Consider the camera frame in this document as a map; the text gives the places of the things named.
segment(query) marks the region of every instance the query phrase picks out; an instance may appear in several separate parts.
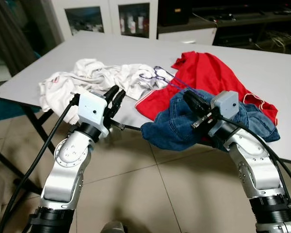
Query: red fabric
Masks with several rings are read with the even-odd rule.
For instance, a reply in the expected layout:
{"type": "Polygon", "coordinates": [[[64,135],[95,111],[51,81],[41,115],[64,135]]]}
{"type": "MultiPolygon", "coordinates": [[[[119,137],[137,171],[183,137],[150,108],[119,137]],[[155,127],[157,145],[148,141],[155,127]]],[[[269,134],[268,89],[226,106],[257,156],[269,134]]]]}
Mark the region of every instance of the red fabric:
{"type": "MultiPolygon", "coordinates": [[[[238,92],[239,101],[256,105],[276,125],[278,110],[275,106],[262,101],[248,91],[233,71],[217,57],[209,53],[185,52],[176,60],[172,68],[178,69],[176,77],[192,88],[202,89],[214,95],[224,90],[238,92]]],[[[181,89],[187,87],[177,79],[173,79],[170,83],[181,89]]],[[[179,92],[177,88],[168,85],[139,100],[135,107],[142,115],[154,120],[159,112],[169,107],[169,100],[177,92],[179,92]]]]}

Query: blue jeans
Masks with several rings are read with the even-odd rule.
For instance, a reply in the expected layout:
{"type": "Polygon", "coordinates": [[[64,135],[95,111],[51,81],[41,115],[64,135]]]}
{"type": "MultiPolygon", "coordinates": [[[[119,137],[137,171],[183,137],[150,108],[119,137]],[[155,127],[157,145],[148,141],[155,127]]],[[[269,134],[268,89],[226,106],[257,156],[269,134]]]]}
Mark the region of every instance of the blue jeans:
{"type": "MultiPolygon", "coordinates": [[[[183,99],[182,90],[170,100],[169,108],[158,113],[154,122],[145,123],[141,127],[142,136],[145,140],[161,149],[185,150],[192,145],[213,145],[224,150],[219,141],[205,140],[207,133],[198,130],[193,131],[191,125],[198,120],[183,99]]],[[[214,95],[203,90],[196,90],[197,94],[210,104],[214,95]]],[[[232,119],[242,123],[254,133],[262,137],[266,142],[280,139],[278,131],[272,121],[253,104],[239,103],[239,112],[232,119]]]]}

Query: curtain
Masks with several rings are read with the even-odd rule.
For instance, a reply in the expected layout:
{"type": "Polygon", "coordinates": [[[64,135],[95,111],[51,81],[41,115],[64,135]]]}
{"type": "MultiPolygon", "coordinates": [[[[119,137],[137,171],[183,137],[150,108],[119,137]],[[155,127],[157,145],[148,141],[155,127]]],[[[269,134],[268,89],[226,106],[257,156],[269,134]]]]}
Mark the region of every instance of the curtain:
{"type": "Polygon", "coordinates": [[[36,60],[33,49],[4,0],[0,0],[0,56],[12,76],[36,60]]]}

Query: cabinet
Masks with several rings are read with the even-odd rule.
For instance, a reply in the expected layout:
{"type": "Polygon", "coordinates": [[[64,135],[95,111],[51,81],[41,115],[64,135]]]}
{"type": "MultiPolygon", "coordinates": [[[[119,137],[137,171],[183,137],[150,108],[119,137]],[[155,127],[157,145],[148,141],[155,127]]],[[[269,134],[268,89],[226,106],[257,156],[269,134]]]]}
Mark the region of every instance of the cabinet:
{"type": "Polygon", "coordinates": [[[109,0],[114,34],[156,39],[158,0],[109,0]]]}
{"type": "Polygon", "coordinates": [[[174,33],[161,33],[159,40],[178,41],[185,44],[212,45],[216,28],[205,28],[174,33]]]}
{"type": "Polygon", "coordinates": [[[156,38],[158,0],[51,0],[64,41],[79,30],[156,38]]]}

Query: black box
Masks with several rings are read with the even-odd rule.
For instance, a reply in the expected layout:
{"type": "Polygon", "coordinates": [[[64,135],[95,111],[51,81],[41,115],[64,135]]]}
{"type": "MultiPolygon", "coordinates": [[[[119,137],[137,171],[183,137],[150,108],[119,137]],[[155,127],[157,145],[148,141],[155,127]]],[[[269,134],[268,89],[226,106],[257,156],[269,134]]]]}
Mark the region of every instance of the black box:
{"type": "Polygon", "coordinates": [[[189,0],[159,0],[158,21],[162,26],[186,24],[191,13],[189,0]]]}

